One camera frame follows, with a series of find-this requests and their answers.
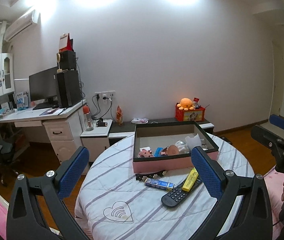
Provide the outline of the yellow highlighter marker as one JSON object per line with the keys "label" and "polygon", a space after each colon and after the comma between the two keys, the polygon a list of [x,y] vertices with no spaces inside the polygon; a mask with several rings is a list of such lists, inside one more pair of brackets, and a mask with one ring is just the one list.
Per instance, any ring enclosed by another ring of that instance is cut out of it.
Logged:
{"label": "yellow highlighter marker", "polygon": [[199,174],[198,174],[197,170],[195,168],[193,168],[190,171],[188,177],[186,178],[186,180],[185,180],[185,182],[182,186],[182,190],[185,191],[185,192],[189,192],[192,189],[192,187],[194,186],[198,176],[199,176]]}

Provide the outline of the black floor scale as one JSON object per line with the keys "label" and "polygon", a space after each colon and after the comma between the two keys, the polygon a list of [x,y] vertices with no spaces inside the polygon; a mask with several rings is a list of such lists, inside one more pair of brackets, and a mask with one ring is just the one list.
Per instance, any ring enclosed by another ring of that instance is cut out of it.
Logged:
{"label": "black floor scale", "polygon": [[220,137],[222,140],[224,140],[225,142],[227,142],[228,144],[233,144],[228,138],[226,138],[225,136],[221,136]]}

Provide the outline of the pink black storage box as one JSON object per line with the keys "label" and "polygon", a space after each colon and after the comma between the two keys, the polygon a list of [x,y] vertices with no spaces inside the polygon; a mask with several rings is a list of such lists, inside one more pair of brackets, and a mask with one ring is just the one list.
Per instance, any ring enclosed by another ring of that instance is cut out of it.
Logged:
{"label": "pink black storage box", "polygon": [[213,160],[218,146],[194,121],[135,126],[133,171],[154,173],[192,167],[191,150],[199,146]]}

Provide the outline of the blue rectangular small box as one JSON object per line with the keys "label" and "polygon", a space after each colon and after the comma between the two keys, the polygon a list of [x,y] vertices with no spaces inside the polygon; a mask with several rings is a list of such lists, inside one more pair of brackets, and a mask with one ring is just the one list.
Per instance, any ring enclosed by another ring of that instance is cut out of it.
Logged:
{"label": "blue rectangular small box", "polygon": [[152,179],[152,178],[148,178],[147,180],[145,180],[145,185],[149,187],[154,187],[156,189],[164,190],[164,191],[172,191],[175,187],[173,183],[162,181],[162,180],[157,180],[157,179]]}

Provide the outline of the pink block donut toy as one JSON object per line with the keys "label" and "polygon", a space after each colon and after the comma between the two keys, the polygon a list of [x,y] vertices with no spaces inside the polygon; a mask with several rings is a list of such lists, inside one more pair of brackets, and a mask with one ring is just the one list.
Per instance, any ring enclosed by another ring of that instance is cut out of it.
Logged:
{"label": "pink block donut toy", "polygon": [[151,150],[143,148],[137,155],[139,158],[152,158],[153,153]]}

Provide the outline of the white computer desk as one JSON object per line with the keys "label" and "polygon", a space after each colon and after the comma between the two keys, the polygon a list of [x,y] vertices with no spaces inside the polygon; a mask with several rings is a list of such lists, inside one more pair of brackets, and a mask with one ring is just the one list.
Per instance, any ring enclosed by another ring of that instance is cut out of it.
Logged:
{"label": "white computer desk", "polygon": [[16,111],[0,119],[0,124],[13,123],[16,128],[43,127],[55,155],[60,163],[69,159],[81,147],[81,134],[84,132],[83,106],[85,100],[69,108],[56,108],[54,113],[45,114],[49,108],[34,110],[28,108]]}

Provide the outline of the black speaker box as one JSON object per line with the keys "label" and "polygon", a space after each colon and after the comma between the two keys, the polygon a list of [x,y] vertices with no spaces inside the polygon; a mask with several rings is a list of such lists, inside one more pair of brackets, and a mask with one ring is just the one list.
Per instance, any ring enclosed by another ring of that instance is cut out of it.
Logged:
{"label": "black speaker box", "polygon": [[62,70],[76,69],[76,53],[71,50],[57,53],[57,63]]}

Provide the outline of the orange octopus plush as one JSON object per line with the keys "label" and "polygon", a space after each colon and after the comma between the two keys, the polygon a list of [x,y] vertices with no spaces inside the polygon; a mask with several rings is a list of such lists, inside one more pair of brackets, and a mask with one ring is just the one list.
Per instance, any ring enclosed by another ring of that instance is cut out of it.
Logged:
{"label": "orange octopus plush", "polygon": [[189,98],[182,98],[180,103],[177,103],[177,108],[181,111],[193,111],[193,101]]}

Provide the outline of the white tissue pack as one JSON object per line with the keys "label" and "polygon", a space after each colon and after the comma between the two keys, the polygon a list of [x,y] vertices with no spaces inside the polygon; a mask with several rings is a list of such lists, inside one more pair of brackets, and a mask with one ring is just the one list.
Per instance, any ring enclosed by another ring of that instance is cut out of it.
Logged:
{"label": "white tissue pack", "polygon": [[131,123],[132,124],[147,124],[149,120],[147,118],[134,118]]}

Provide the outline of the clear glass bottle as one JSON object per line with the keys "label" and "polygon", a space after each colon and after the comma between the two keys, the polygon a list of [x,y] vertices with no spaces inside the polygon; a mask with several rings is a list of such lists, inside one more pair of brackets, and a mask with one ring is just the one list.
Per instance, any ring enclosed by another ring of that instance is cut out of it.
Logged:
{"label": "clear glass bottle", "polygon": [[204,151],[207,151],[210,149],[210,145],[207,144],[205,139],[201,139],[201,147]]}

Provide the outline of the white cat-ear cup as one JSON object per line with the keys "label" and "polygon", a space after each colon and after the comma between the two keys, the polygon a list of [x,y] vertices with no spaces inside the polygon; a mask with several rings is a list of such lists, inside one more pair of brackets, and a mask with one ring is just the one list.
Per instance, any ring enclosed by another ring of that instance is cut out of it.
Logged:
{"label": "white cat-ear cup", "polygon": [[189,148],[190,152],[192,151],[193,148],[195,148],[197,146],[202,146],[202,141],[201,141],[199,134],[196,134],[193,137],[187,136],[185,138],[185,142],[186,142],[186,145]]}

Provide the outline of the orange-lid water bottle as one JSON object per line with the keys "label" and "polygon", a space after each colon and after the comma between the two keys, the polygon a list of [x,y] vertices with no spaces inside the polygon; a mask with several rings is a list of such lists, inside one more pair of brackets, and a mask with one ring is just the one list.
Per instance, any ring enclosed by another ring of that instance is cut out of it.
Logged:
{"label": "orange-lid water bottle", "polygon": [[86,125],[85,130],[86,131],[92,131],[94,129],[94,125],[92,124],[90,108],[87,104],[85,104],[82,107],[82,110],[83,110],[84,120],[85,120],[85,125]]}

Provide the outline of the white silver ball toy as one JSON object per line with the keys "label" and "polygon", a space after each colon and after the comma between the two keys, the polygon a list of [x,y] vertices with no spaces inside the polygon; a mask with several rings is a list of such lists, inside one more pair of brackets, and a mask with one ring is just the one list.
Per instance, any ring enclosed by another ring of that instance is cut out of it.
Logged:
{"label": "white silver ball toy", "polygon": [[178,148],[179,154],[187,154],[190,152],[187,144],[184,141],[177,141],[175,146]]}

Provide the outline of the red white calendar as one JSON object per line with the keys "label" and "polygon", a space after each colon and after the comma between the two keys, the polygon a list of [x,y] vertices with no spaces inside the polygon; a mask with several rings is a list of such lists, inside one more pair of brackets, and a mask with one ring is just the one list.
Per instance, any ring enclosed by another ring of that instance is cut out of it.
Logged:
{"label": "red white calendar", "polygon": [[69,33],[62,34],[59,38],[59,52],[73,51],[73,39]]}

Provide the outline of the black remote control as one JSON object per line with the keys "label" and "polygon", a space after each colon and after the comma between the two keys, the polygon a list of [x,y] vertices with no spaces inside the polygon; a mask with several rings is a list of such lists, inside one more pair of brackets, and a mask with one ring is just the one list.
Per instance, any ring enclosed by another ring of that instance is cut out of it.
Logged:
{"label": "black remote control", "polygon": [[186,179],[178,184],[176,187],[173,188],[172,191],[168,192],[167,194],[163,195],[161,198],[162,204],[165,207],[174,208],[181,204],[184,200],[188,198],[188,196],[195,191],[202,183],[202,179],[198,177],[190,189],[190,191],[182,190],[182,187]]}

